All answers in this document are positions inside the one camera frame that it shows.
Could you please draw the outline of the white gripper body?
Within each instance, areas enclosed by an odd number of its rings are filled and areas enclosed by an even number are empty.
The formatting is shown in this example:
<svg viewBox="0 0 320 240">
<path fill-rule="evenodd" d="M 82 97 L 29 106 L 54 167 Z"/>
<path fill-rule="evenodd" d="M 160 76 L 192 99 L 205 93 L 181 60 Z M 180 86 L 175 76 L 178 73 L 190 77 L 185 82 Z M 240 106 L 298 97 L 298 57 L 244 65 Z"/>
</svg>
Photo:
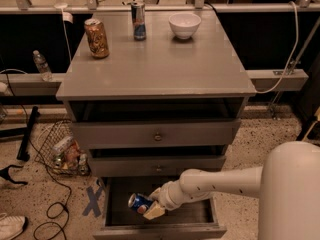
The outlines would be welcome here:
<svg viewBox="0 0 320 240">
<path fill-rule="evenodd" d="M 186 197 L 178 181 L 169 181 L 160 188 L 158 202 L 164 209 L 172 211 L 179 208 Z"/>
</svg>

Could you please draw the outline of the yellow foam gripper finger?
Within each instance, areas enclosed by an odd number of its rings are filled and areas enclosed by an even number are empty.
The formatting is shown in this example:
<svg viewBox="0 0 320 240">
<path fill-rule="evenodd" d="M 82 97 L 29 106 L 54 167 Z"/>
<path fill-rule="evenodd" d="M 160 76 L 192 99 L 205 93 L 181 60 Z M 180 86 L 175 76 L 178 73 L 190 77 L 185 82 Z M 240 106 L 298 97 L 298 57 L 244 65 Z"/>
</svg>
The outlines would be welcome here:
<svg viewBox="0 0 320 240">
<path fill-rule="evenodd" d="M 159 196 L 160 196 L 160 192 L 161 192 L 161 188 L 158 187 L 157 189 L 155 189 L 150 195 L 149 198 L 151 200 L 158 200 Z"/>
<path fill-rule="evenodd" d="M 157 202 L 154 201 L 150 208 L 143 214 L 143 217 L 148 220 L 161 217 L 165 214 L 165 209 Z"/>
</svg>

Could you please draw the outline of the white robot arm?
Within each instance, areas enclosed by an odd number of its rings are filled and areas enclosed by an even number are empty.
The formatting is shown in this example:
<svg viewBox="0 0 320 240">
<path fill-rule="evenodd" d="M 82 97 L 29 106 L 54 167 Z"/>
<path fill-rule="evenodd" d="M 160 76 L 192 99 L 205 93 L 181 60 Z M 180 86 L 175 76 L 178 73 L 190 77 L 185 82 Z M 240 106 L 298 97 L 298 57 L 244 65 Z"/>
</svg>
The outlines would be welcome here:
<svg viewBox="0 0 320 240">
<path fill-rule="evenodd" d="M 152 194 L 152 220 L 215 192 L 259 200 L 258 240 L 320 240 L 320 147 L 293 141 L 274 148 L 261 167 L 184 171 Z"/>
</svg>

